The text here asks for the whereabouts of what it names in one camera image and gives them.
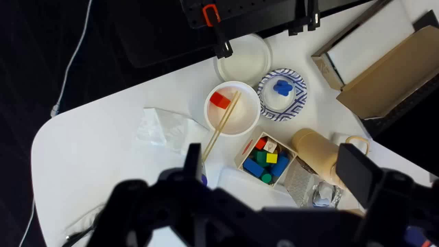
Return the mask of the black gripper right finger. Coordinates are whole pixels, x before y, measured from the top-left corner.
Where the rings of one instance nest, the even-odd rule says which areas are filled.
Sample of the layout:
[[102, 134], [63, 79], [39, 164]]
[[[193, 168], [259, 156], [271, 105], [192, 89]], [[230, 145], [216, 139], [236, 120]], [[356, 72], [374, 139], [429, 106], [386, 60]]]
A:
[[363, 208], [369, 208], [378, 187], [382, 170], [355, 145], [338, 145], [336, 174]]

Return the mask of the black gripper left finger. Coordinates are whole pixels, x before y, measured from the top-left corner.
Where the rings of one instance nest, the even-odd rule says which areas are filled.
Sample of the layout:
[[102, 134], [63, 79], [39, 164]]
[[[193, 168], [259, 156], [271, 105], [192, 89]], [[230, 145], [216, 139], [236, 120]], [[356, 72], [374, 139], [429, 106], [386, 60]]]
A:
[[201, 176], [201, 144], [192, 142], [183, 161], [183, 172], [188, 176], [199, 179]]

